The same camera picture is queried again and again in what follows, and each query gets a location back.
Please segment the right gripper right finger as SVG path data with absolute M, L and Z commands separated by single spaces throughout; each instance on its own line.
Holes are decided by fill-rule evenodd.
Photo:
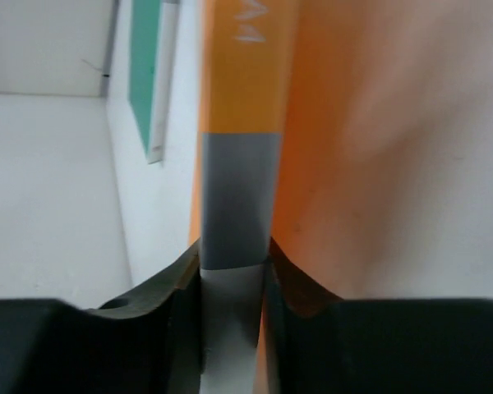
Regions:
M 272 393 L 493 393 L 493 300 L 345 300 L 272 243 L 263 324 Z

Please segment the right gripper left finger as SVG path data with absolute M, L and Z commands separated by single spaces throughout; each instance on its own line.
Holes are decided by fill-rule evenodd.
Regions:
M 0 300 L 0 393 L 197 393 L 196 245 L 97 309 Z

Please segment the orange notebook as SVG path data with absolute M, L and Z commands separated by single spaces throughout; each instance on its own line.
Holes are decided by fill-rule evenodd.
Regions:
M 493 1 L 205 1 L 203 393 L 250 393 L 270 245 L 345 300 L 493 300 Z

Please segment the green notebook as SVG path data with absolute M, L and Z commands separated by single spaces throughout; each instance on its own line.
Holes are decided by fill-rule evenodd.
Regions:
M 179 1 L 131 3 L 128 99 L 148 163 L 164 159 Z

